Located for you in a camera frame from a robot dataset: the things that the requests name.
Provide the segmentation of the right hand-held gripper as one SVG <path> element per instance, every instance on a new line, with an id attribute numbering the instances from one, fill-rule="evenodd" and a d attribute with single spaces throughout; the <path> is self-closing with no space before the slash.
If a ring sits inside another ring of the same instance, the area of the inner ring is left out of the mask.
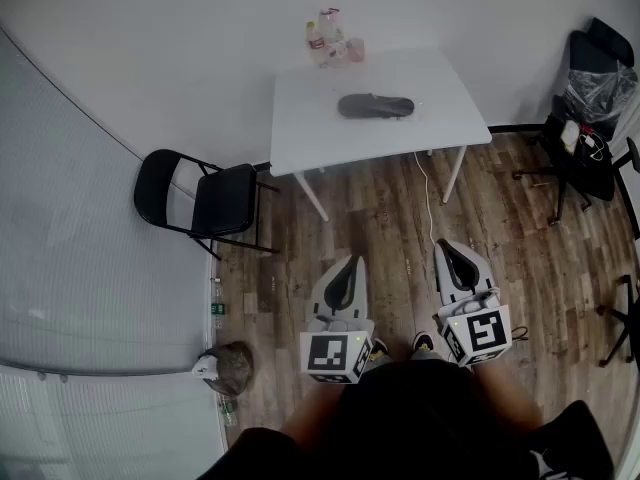
<path id="1" fill-rule="evenodd" d="M 468 246 L 445 239 L 436 242 L 434 258 L 437 288 L 442 303 L 448 304 L 437 312 L 436 321 L 450 350 L 449 361 L 471 367 L 500 357 L 512 346 L 512 327 L 509 307 L 492 288 L 488 262 Z M 455 302 L 456 296 L 470 297 Z"/>

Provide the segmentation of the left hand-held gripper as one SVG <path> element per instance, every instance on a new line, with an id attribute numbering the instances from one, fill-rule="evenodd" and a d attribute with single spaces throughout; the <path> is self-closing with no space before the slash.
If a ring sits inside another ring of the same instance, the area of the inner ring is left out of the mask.
<path id="1" fill-rule="evenodd" d="M 349 255 L 331 266 L 311 292 L 311 315 L 301 332 L 300 368 L 318 383 L 357 384 L 371 354 L 375 324 L 368 317 L 366 265 Z M 348 319 L 336 319 L 345 311 Z"/>

